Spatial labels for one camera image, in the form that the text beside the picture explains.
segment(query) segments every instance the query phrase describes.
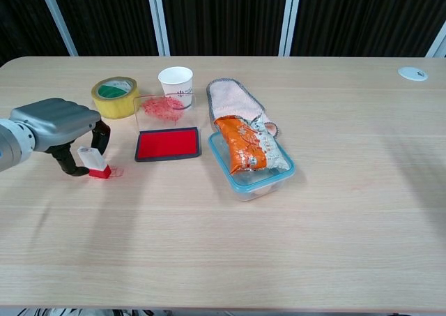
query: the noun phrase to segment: snack package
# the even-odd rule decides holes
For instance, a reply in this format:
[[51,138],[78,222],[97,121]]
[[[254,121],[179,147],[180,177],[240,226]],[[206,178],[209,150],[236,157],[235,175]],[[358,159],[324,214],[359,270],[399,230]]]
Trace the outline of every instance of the snack package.
[[274,137],[266,130],[262,116],[251,123],[238,116],[223,116],[214,123],[229,146],[231,174],[263,168],[289,170]]

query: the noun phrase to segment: pink towel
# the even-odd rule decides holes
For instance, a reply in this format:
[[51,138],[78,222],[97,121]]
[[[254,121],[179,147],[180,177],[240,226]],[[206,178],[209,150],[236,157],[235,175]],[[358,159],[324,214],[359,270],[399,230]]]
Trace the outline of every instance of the pink towel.
[[249,122],[257,116],[262,116],[268,132],[274,137],[279,134],[277,126],[266,115],[265,107],[238,81],[228,78],[215,79],[209,83],[206,90],[212,122],[228,115],[236,115]]

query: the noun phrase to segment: white paper cup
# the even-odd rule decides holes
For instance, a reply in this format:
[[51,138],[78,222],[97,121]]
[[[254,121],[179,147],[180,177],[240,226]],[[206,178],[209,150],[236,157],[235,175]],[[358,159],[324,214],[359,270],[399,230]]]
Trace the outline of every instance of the white paper cup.
[[184,108],[192,103],[192,77],[194,73],[186,67],[169,67],[158,74],[165,95],[176,94]]

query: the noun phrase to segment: black curtain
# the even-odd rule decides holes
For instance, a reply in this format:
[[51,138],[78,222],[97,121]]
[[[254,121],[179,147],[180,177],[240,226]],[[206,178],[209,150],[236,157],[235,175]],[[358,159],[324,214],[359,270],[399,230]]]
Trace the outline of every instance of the black curtain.
[[67,56],[45,0],[0,0],[0,66],[23,56]]
[[162,0],[171,55],[277,56],[285,0]]
[[300,0],[293,56],[424,57],[446,0]]
[[148,0],[57,0],[80,56],[158,55]]

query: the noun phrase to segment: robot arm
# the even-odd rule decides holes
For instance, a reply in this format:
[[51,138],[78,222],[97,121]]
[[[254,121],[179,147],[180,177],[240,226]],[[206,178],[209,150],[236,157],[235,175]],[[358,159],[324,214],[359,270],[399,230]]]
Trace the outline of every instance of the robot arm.
[[91,146],[103,154],[110,127],[98,112],[61,98],[15,108],[9,119],[0,119],[0,172],[41,151],[52,154],[69,175],[88,174],[88,168],[76,166],[70,152],[71,144],[88,131],[93,132]]

